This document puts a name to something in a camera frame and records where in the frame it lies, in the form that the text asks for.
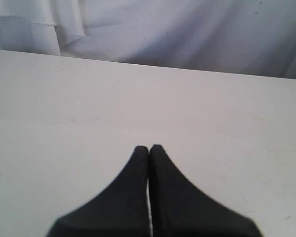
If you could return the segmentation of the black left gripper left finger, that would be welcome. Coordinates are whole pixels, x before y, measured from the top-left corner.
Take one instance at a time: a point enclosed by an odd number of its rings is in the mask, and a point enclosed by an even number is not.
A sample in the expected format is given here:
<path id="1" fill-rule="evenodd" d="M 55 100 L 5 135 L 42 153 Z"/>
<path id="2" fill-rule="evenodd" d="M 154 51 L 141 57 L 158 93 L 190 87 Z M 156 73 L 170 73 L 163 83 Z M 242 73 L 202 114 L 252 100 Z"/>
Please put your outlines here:
<path id="1" fill-rule="evenodd" d="M 117 177 L 95 198 L 60 217 L 49 237 L 147 237 L 148 149 L 137 146 Z"/>

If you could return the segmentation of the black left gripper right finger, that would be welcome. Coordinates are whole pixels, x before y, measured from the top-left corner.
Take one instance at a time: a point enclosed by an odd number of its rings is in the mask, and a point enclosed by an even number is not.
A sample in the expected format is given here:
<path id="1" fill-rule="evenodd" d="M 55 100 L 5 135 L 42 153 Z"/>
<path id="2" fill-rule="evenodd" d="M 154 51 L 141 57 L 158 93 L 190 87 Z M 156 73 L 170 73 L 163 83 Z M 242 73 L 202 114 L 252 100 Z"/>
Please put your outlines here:
<path id="1" fill-rule="evenodd" d="M 148 159 L 155 237 L 260 237 L 256 224 L 207 196 L 171 161 L 161 145 Z"/>

